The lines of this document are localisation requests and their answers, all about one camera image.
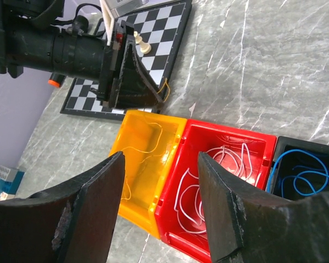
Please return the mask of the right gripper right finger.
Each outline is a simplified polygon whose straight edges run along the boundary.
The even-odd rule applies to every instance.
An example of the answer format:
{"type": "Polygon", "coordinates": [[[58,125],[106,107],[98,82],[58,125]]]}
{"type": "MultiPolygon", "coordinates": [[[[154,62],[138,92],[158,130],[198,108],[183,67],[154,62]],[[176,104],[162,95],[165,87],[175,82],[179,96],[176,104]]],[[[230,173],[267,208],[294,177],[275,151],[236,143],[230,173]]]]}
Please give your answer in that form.
{"type": "Polygon", "coordinates": [[[329,192],[289,201],[197,159],[213,262],[329,262],[329,192]]]}

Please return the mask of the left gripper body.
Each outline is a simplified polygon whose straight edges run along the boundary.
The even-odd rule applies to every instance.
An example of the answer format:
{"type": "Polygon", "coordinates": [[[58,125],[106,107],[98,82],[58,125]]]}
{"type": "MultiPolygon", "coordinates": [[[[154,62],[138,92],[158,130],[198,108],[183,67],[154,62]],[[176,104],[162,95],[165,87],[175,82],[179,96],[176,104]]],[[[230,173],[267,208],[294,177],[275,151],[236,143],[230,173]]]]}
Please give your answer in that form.
{"type": "Polygon", "coordinates": [[[18,78],[27,67],[97,81],[98,100],[116,107],[125,39],[125,23],[115,26],[107,45],[96,36],[70,35],[54,26],[38,30],[27,20],[15,18],[0,28],[0,74],[18,78]]]}

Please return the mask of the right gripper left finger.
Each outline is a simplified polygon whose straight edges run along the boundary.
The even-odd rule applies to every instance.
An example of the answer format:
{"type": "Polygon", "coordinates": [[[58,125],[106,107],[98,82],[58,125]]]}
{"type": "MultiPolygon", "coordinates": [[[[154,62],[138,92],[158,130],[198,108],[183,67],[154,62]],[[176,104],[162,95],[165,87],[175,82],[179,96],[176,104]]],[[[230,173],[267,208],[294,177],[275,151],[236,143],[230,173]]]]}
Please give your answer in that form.
{"type": "Polygon", "coordinates": [[[124,176],[119,151],[58,185],[0,201],[0,262],[106,262],[124,176]]]}

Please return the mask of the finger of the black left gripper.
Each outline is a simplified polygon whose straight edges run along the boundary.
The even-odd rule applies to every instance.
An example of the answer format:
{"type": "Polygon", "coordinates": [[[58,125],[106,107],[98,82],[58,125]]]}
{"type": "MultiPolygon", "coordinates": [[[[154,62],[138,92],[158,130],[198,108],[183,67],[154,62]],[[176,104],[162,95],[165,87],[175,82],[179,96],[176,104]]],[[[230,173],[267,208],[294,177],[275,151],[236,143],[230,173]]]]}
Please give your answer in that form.
{"type": "Polygon", "coordinates": [[[137,54],[135,42],[125,45],[119,78],[114,87],[115,108],[163,108],[158,85],[137,54]]]}

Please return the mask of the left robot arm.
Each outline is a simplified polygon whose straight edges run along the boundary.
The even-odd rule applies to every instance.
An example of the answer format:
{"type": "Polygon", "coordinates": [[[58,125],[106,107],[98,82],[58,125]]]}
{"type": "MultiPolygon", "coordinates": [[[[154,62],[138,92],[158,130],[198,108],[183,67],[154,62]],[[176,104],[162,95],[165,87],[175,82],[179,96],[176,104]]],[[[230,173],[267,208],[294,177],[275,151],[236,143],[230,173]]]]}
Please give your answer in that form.
{"type": "Polygon", "coordinates": [[[64,1],[0,1],[0,74],[19,77],[33,68],[98,83],[110,108],[157,108],[164,100],[137,54],[134,28],[116,19],[143,1],[101,1],[105,30],[88,33],[79,14],[63,20],[64,1]]]}

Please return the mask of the black marker orange cap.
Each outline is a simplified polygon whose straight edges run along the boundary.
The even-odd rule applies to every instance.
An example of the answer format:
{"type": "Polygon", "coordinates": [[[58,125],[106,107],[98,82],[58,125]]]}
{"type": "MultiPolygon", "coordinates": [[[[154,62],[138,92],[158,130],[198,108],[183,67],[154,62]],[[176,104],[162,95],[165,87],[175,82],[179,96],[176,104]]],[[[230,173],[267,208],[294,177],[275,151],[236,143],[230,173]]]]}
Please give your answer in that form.
{"type": "Polygon", "coordinates": [[[60,88],[63,85],[65,78],[66,78],[65,75],[61,75],[58,73],[52,73],[48,80],[48,84],[50,84],[56,88],[60,88]]]}

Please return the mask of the cream chess piece right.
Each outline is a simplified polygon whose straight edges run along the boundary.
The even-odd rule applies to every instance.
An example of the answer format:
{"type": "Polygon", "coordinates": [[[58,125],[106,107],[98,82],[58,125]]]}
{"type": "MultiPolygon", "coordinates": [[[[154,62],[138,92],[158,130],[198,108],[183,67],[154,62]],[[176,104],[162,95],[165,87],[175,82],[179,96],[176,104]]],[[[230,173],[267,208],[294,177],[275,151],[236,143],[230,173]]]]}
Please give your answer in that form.
{"type": "Polygon", "coordinates": [[[144,42],[142,36],[137,31],[134,31],[134,39],[135,43],[140,46],[140,52],[142,54],[148,54],[151,52],[151,45],[147,42],[144,42]]]}

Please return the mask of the yellow plastic bin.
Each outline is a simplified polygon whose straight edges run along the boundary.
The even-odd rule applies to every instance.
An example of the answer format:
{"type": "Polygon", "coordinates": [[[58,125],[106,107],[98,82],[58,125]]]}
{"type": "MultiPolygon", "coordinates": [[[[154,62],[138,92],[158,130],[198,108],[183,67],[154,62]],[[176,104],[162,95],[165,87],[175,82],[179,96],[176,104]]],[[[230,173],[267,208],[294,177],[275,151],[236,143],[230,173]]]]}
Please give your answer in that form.
{"type": "Polygon", "coordinates": [[[119,216],[156,238],[155,210],[186,123],[185,118],[129,110],[110,151],[125,156],[119,216]]]}

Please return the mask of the red plastic bin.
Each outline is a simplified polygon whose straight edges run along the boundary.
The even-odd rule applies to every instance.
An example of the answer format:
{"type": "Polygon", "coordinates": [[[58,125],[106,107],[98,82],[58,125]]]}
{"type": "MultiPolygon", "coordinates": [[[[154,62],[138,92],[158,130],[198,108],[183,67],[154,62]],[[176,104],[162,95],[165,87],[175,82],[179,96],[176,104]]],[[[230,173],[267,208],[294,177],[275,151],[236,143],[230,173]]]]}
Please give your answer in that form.
{"type": "Polygon", "coordinates": [[[198,154],[207,153],[227,171],[263,190],[276,142],[275,135],[189,119],[155,211],[160,239],[199,262],[210,262],[198,154]]]}

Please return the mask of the black plastic bin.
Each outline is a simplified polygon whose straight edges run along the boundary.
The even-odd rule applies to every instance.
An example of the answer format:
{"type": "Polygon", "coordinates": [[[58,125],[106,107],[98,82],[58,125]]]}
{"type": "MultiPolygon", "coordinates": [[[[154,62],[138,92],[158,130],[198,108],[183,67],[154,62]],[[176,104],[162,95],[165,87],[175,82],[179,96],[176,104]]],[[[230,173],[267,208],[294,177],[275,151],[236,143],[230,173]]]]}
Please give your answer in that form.
{"type": "Polygon", "coordinates": [[[329,145],[280,136],[265,190],[292,201],[329,192],[329,145]]]}

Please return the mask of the toy brick structure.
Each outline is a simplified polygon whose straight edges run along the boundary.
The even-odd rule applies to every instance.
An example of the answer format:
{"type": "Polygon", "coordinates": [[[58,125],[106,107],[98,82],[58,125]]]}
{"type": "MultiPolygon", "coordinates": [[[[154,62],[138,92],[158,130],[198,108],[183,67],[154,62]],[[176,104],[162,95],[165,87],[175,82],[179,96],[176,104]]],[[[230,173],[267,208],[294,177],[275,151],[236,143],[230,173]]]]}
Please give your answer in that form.
{"type": "Polygon", "coordinates": [[[0,201],[15,197],[25,172],[0,165],[0,201]]]}

